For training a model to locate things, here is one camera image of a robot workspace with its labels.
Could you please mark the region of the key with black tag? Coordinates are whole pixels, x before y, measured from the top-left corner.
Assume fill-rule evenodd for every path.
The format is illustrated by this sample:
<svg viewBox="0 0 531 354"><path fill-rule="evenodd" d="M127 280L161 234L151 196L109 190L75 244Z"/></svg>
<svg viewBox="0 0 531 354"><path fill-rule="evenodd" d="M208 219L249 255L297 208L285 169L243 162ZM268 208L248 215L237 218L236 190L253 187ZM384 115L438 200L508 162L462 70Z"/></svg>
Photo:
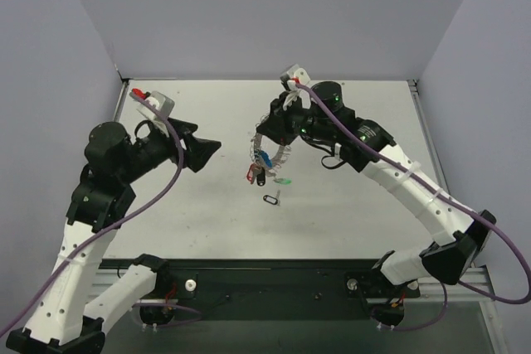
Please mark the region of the key with black tag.
<svg viewBox="0 0 531 354"><path fill-rule="evenodd" d="M272 205L272 206L279 206L280 205L280 195L281 195L281 189L277 189L276 193L274 195L266 194L262 197L263 202Z"/></svg>

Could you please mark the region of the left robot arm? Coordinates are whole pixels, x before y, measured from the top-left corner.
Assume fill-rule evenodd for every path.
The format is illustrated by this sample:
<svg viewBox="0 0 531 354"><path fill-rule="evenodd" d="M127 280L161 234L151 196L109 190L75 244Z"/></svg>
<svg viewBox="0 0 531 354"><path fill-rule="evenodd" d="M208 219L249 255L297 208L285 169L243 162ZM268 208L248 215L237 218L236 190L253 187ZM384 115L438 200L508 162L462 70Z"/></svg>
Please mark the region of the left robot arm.
<svg viewBox="0 0 531 354"><path fill-rule="evenodd" d="M66 213L53 280L37 295L24 327L7 333L17 353L99 353L109 330L141 298L169 300L177 284L168 261L140 255L119 281L88 299L101 260L136 197L133 182L170 160L193 171L203 169L221 148L216 140L195 137L197 125L171 119L177 137L149 123L149 134L132 139L118 122L92 129L85 147L87 164Z"/></svg>

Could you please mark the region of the key with green tag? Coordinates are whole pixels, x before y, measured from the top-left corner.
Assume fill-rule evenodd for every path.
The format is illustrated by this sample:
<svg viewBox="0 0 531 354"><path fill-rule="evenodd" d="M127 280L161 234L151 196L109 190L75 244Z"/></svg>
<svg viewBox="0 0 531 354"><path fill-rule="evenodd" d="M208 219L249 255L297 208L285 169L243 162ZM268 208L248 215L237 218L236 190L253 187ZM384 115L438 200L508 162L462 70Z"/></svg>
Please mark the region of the key with green tag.
<svg viewBox="0 0 531 354"><path fill-rule="evenodd" d="M289 178L276 177L274 182L280 185L290 185L292 181Z"/></svg>

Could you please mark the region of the metal keyring disc with rings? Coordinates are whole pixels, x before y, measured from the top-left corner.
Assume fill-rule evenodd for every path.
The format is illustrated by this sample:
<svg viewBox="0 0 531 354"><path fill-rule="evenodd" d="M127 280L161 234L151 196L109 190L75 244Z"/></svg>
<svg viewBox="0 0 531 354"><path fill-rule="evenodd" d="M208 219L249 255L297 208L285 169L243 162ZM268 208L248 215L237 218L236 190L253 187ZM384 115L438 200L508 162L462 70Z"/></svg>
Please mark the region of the metal keyring disc with rings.
<svg viewBox="0 0 531 354"><path fill-rule="evenodd" d="M279 145L276 150L273 150L271 153L268 153L265 149L262 148L262 139L265 136L255 133L251 139L251 148L250 156L251 163L256 165L256 170L260 168L264 170L266 177L279 177L281 168L287 163L289 156L291 155L291 146L290 145ZM272 161L272 167L268 168L257 156L256 153L260 150L265 151L270 160Z"/></svg>

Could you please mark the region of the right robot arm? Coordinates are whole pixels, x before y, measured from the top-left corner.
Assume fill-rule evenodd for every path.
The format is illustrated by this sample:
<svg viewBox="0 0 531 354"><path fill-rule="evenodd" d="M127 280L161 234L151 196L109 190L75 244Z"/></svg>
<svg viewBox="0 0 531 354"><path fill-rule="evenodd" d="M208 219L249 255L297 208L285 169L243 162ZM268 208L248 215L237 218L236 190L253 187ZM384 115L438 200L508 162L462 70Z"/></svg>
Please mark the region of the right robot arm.
<svg viewBox="0 0 531 354"><path fill-rule="evenodd" d="M395 286L428 276L443 284L459 284L485 246L495 218L453 200L386 129L344 105L339 83L323 81L307 87L302 79L289 77L283 86L257 134L281 147L301 138L323 149L339 165L349 165L376 182L429 233L431 243L426 248L391 250L375 264L377 272Z"/></svg>

